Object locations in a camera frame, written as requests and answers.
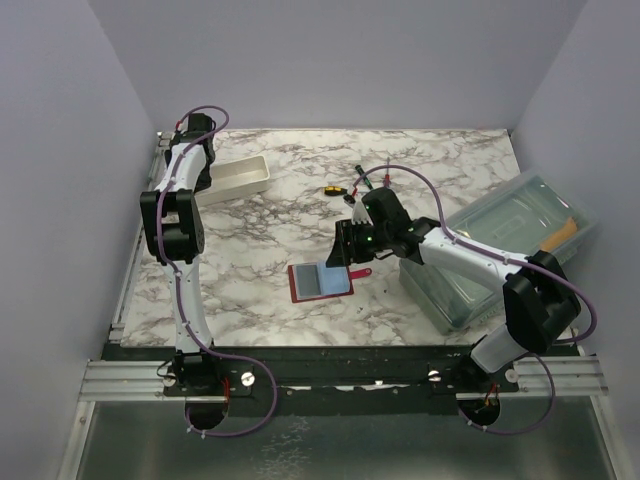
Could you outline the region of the red card holder wallet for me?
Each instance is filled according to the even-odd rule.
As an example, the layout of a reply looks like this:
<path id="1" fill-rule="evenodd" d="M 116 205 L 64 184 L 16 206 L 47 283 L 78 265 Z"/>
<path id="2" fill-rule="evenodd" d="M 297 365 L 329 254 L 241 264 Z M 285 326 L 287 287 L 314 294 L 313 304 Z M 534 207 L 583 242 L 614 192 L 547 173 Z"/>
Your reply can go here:
<path id="1" fill-rule="evenodd" d="M 351 271 L 317 262 L 289 265 L 287 273 L 291 301 L 296 304 L 353 295 L 353 281 L 369 277 L 372 269 Z"/>

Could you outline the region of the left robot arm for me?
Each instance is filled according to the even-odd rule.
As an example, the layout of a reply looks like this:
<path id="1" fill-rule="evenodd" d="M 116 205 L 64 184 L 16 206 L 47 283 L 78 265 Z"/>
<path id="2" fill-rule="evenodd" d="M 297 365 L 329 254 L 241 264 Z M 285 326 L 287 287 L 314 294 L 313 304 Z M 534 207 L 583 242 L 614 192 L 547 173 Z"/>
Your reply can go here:
<path id="1" fill-rule="evenodd" d="M 164 375 L 179 393 L 209 395 L 222 380 L 208 353 L 213 339 L 206 324 L 199 281 L 204 227 L 195 194 L 211 185 L 216 122 L 190 113 L 178 122 L 164 158 L 159 184 L 140 195 L 143 230 L 149 253 L 168 278 L 176 326 L 175 354 Z"/>

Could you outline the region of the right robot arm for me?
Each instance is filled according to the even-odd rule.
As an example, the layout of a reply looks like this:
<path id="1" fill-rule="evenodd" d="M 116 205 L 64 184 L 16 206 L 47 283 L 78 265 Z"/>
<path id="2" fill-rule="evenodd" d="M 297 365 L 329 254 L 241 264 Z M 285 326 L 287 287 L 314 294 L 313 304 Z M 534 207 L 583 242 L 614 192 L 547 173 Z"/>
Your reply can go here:
<path id="1" fill-rule="evenodd" d="M 474 392 L 493 384 L 506 364 L 527 353 L 545 353 L 581 312 L 552 254 L 525 255 L 464 240 L 441 221 L 411 218 L 386 188 L 368 192 L 350 219 L 336 223 L 326 265 L 364 264 L 382 252 L 451 270 L 502 295 L 504 324 L 473 346 L 459 370 L 462 384 Z"/>

